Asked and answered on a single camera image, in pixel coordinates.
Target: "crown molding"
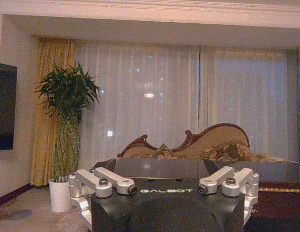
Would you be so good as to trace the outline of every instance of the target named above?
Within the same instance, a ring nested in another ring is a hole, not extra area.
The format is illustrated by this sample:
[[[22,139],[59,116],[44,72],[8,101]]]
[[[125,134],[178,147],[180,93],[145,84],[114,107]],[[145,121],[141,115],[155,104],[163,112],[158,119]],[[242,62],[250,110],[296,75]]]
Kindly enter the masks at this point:
[[[202,0],[0,0],[0,14],[300,28],[300,6]]]

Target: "potted plant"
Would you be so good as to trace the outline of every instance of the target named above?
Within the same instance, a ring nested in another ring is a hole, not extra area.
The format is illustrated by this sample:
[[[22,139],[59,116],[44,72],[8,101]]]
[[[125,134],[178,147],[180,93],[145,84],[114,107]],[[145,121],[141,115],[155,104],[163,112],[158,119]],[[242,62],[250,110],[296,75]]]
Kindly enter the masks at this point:
[[[55,140],[52,179],[49,181],[51,209],[65,212],[70,209],[68,176],[78,169],[80,153],[79,124],[83,108],[99,103],[101,89],[95,85],[89,72],[84,73],[78,63],[75,67],[63,69],[53,65],[37,87],[39,98],[45,96],[42,104],[48,114],[60,118]]]

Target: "curtain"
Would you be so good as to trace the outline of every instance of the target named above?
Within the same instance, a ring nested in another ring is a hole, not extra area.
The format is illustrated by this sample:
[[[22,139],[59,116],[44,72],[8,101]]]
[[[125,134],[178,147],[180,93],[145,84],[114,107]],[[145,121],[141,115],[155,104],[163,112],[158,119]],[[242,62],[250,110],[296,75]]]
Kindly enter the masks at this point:
[[[199,126],[234,123],[253,152],[299,161],[297,52],[206,47]]]
[[[36,83],[52,71],[54,63],[63,68],[75,65],[75,40],[39,39]],[[48,109],[42,104],[44,98],[38,99],[38,96],[37,93],[30,176],[30,184],[35,186],[47,185],[51,177],[54,141],[59,122],[56,115],[50,117],[46,114]]]
[[[81,42],[77,60],[103,90],[82,117],[81,168],[116,157],[143,134],[176,148],[185,130],[198,132],[198,46]]]

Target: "wall-mounted tv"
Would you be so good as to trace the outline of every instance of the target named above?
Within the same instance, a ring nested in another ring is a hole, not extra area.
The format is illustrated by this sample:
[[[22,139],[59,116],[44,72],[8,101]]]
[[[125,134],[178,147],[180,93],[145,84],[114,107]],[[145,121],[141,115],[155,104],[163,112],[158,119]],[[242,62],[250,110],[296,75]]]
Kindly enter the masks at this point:
[[[14,146],[17,67],[0,63],[0,150]]]

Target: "sofa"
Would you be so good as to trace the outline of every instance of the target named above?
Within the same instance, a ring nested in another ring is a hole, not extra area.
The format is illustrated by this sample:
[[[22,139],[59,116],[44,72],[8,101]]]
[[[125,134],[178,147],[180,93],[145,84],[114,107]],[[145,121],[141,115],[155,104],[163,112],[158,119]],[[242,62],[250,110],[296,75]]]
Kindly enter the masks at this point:
[[[212,159],[222,161],[288,162],[267,154],[250,151],[250,143],[245,131],[229,123],[213,125],[199,134],[186,130],[186,139],[177,148],[170,149],[165,144],[159,148],[147,142],[144,134],[128,144],[118,154],[118,158],[154,159]]]

